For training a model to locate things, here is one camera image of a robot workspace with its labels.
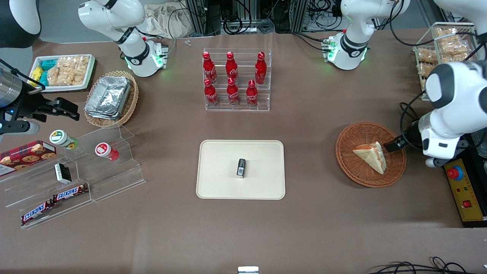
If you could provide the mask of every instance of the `beige tray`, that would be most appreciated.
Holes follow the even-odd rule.
[[[237,177],[240,158],[244,178]],[[286,194],[284,146],[277,140],[205,140],[196,194],[202,199],[280,200]]]

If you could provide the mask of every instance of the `coca-cola bottle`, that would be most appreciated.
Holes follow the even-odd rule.
[[[208,51],[203,52],[203,69],[205,70],[206,77],[210,79],[212,84],[215,84],[217,81],[215,63],[210,58]]]
[[[257,88],[255,87],[255,81],[254,80],[248,81],[247,105],[249,105],[251,107],[257,106]]]
[[[258,85],[264,84],[265,73],[267,72],[267,64],[265,63],[265,54],[263,51],[257,54],[257,62],[255,63],[255,81]]]
[[[237,63],[233,59],[233,52],[229,51],[226,53],[226,75],[228,78],[233,78],[235,80],[235,84],[239,83],[239,70]]]
[[[208,106],[216,107],[218,106],[218,97],[216,96],[215,87],[211,84],[210,79],[205,79],[205,96],[208,101]]]
[[[239,88],[235,85],[234,78],[228,78],[228,87],[226,87],[226,92],[228,93],[228,100],[232,107],[236,107],[240,103],[239,99]]]

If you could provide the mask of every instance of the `red cookie box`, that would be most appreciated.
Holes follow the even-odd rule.
[[[0,155],[0,176],[56,157],[56,148],[41,140],[19,146]]]

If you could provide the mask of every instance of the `red button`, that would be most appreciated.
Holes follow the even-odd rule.
[[[447,175],[452,179],[457,179],[460,176],[460,172],[456,168],[450,168],[447,170]]]

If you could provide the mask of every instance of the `blue package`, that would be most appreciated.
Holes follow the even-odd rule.
[[[47,80],[47,71],[43,72],[42,75],[40,76],[39,82],[46,87],[49,86],[49,81]]]
[[[54,67],[56,63],[56,59],[43,60],[40,62],[40,67],[42,68],[42,70],[49,70],[50,68]]]

